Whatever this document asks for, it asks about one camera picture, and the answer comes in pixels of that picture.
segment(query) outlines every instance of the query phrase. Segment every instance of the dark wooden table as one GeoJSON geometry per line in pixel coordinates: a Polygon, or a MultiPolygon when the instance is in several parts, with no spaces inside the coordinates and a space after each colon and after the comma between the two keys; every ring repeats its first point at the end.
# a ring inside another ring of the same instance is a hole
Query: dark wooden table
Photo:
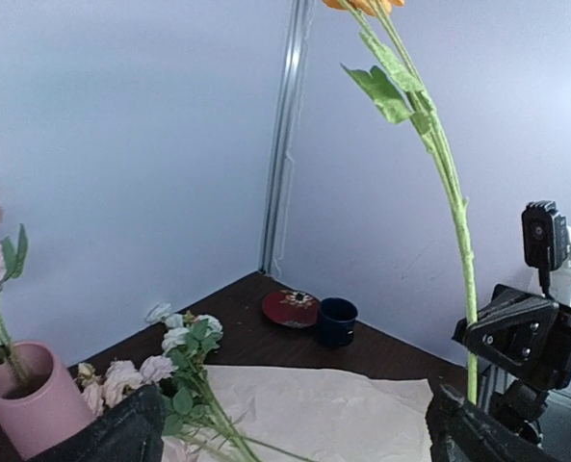
{"type": "MultiPolygon", "coordinates": [[[[212,364],[330,368],[357,372],[371,378],[427,378],[434,388],[450,383],[464,393],[464,369],[359,323],[355,340],[345,348],[318,346],[308,330],[294,330],[268,321],[261,313],[262,298],[284,286],[261,274],[251,274],[191,307],[196,314],[218,317],[225,336],[212,364]]],[[[131,359],[136,365],[160,354],[164,329],[154,325],[93,356],[88,361],[104,372],[114,359],[131,359]]],[[[19,461],[0,429],[0,462],[19,461]]]]}

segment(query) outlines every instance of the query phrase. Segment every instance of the red plate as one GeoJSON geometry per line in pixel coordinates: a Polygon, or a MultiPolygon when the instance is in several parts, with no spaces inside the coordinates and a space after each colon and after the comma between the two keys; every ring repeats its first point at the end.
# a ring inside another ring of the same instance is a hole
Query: red plate
{"type": "Polygon", "coordinates": [[[300,291],[276,291],[262,303],[264,314],[277,324],[302,329],[315,324],[320,301],[300,291]]]}

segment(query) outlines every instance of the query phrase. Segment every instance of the camera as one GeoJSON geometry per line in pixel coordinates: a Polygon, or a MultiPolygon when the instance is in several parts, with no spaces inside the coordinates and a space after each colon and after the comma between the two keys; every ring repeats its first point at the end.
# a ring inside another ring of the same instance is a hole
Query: camera
{"type": "Polygon", "coordinates": [[[531,202],[522,215],[525,263],[541,270],[558,270],[567,259],[567,219],[554,200],[531,202]]]}

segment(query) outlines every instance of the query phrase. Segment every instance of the dark blue cup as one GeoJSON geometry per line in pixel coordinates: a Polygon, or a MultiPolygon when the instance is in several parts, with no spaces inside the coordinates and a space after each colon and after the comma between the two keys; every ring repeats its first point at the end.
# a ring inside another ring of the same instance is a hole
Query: dark blue cup
{"type": "Polygon", "coordinates": [[[315,324],[317,341],[330,348],[353,342],[353,327],[358,310],[353,303],[342,298],[326,298],[320,305],[315,324]]]}

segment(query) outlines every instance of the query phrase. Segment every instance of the wrapping paper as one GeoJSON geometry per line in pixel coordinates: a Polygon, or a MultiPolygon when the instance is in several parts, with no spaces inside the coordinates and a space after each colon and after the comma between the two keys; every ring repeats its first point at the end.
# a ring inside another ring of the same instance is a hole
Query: wrapping paper
{"type": "MultiPolygon", "coordinates": [[[[430,462],[425,380],[351,372],[213,366],[210,383],[245,435],[318,462],[430,462]]],[[[215,462],[164,438],[163,462],[215,462]]],[[[253,446],[265,462],[294,459],[253,446]]]]}

